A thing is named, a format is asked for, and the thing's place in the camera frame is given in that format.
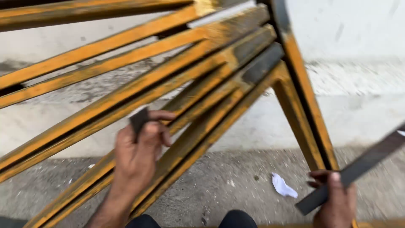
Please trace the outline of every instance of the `concrete floor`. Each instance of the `concrete floor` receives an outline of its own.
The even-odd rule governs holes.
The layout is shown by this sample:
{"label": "concrete floor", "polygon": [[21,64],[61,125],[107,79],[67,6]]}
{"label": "concrete floor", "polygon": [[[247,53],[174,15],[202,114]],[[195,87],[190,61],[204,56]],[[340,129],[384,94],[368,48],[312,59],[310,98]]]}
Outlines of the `concrete floor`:
{"label": "concrete floor", "polygon": [[[362,151],[345,148],[336,154],[344,166]],[[49,159],[0,184],[0,216],[31,218],[97,160]],[[216,226],[231,209],[245,210],[258,224],[309,222],[311,215],[303,217],[294,208],[311,191],[305,184],[307,171],[299,150],[207,153],[147,213],[165,227]],[[298,192],[298,199],[276,193],[271,172],[280,174]],[[357,218],[405,217],[404,175],[405,150],[401,150],[362,177],[358,181]],[[104,194],[84,204],[58,227],[82,227]]]}

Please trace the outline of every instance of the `person's left hand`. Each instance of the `person's left hand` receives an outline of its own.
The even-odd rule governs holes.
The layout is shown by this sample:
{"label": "person's left hand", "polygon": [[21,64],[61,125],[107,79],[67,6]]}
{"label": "person's left hand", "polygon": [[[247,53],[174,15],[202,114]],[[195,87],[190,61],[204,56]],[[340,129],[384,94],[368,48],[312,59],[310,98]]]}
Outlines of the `person's left hand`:
{"label": "person's left hand", "polygon": [[127,192],[135,197],[146,188],[155,174],[156,161],[162,154],[162,145],[170,146],[170,133],[160,120],[173,120],[168,111],[149,111],[151,121],[135,135],[130,125],[121,129],[115,142],[115,170],[111,189]]}

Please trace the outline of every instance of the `black cloth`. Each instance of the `black cloth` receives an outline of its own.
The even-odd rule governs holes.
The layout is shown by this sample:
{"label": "black cloth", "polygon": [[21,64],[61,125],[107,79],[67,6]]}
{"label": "black cloth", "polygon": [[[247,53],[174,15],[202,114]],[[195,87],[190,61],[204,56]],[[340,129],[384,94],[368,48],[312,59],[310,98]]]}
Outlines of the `black cloth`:
{"label": "black cloth", "polygon": [[[150,215],[141,215],[130,221],[125,228],[161,228]],[[229,211],[218,228],[257,228],[256,223],[246,212]]]}

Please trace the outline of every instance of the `forearm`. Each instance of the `forearm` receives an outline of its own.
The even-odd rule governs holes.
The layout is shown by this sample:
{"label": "forearm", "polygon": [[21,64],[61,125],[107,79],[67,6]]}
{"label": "forearm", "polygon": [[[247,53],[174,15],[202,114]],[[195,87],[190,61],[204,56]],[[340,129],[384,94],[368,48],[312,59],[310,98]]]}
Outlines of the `forearm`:
{"label": "forearm", "polygon": [[138,191],[129,192],[125,186],[113,183],[85,228],[124,228],[137,194]]}

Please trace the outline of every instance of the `white paper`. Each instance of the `white paper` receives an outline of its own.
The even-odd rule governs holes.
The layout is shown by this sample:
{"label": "white paper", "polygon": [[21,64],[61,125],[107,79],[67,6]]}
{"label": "white paper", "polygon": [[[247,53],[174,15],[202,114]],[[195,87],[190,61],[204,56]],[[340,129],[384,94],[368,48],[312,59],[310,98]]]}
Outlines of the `white paper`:
{"label": "white paper", "polygon": [[275,172],[272,172],[273,174],[273,185],[274,188],[276,189],[276,191],[282,195],[282,196],[291,196],[294,198],[298,197],[298,193],[292,189],[290,186],[286,185],[286,182],[284,181],[284,179],[282,179],[280,177],[280,175],[278,175]]}

